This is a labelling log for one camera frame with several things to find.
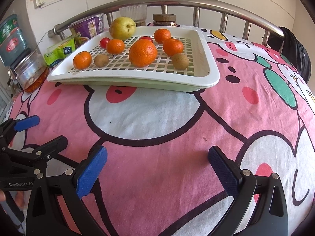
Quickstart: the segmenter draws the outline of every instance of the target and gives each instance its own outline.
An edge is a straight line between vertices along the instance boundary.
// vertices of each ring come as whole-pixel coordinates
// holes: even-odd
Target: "blue rubber pad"
[[[37,115],[33,115],[31,117],[27,117],[22,120],[18,120],[14,126],[14,130],[21,132],[23,130],[27,130],[31,127],[34,127],[38,125],[40,122],[40,119]]]
[[[92,161],[81,173],[77,180],[77,189],[76,193],[81,199],[83,196],[86,196],[90,193],[98,175],[103,169],[107,161],[107,150],[105,147],[100,146],[97,154],[94,155]]]
[[[209,149],[208,160],[228,196],[237,197],[239,181],[228,164],[213,147]]]

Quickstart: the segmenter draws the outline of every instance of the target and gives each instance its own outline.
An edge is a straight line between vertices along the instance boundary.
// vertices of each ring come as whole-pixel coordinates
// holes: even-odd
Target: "brown kiwi fruit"
[[[183,53],[172,56],[172,64],[177,70],[185,70],[189,66],[189,59]]]
[[[94,59],[94,64],[97,67],[104,67],[108,64],[108,62],[109,62],[109,57],[105,54],[99,54]]]

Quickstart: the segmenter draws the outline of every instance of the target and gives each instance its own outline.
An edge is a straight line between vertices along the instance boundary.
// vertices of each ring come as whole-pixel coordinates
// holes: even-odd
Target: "bedsheet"
[[[18,133],[10,146],[31,152],[67,137],[67,149],[48,162],[48,176],[75,168],[93,145],[105,146],[108,161],[82,199],[104,232],[188,236],[208,235],[233,200],[207,160],[208,149],[218,145],[241,169],[280,175],[290,235],[314,199],[315,98],[278,52],[197,30],[218,65],[216,86],[184,93],[45,81],[34,93],[21,93],[8,111],[13,119],[40,117],[38,126]]]

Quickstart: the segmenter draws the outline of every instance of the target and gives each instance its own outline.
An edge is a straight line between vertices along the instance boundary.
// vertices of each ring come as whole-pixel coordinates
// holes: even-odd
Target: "orange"
[[[180,40],[170,38],[164,41],[163,50],[168,56],[174,56],[183,52],[184,45]]]
[[[154,39],[159,44],[162,44],[166,39],[169,39],[171,37],[171,32],[164,28],[158,29],[154,32]]]
[[[125,44],[122,40],[113,39],[106,45],[106,50],[109,54],[120,54],[125,49]]]
[[[147,39],[136,41],[129,50],[129,60],[137,67],[150,65],[157,55],[158,50],[155,45]]]
[[[89,52],[80,52],[73,58],[73,66],[76,69],[83,70],[92,63],[92,55]]]

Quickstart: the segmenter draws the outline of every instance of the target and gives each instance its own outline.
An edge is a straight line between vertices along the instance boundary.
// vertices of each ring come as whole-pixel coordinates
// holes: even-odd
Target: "metal headboard rail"
[[[265,46],[267,45],[270,33],[273,33],[282,39],[284,38],[283,31],[276,25],[265,20],[264,18],[235,5],[217,0],[118,0],[87,10],[81,14],[74,16],[73,18],[66,20],[59,25],[56,25],[52,30],[48,32],[48,37],[52,38],[54,35],[60,35],[60,37],[63,39],[64,35],[62,31],[66,30],[68,26],[70,26],[73,22],[100,13],[106,14],[108,25],[110,26],[113,22],[113,12],[119,11],[119,9],[123,7],[141,4],[146,4],[147,6],[161,6],[162,13],[167,13],[168,6],[193,7],[193,26],[196,27],[199,26],[200,9],[221,12],[222,18],[219,30],[221,33],[225,33],[227,19],[229,15],[240,18],[246,21],[243,39],[248,39],[251,24],[254,24],[265,29],[265,35],[262,41],[262,44]]]

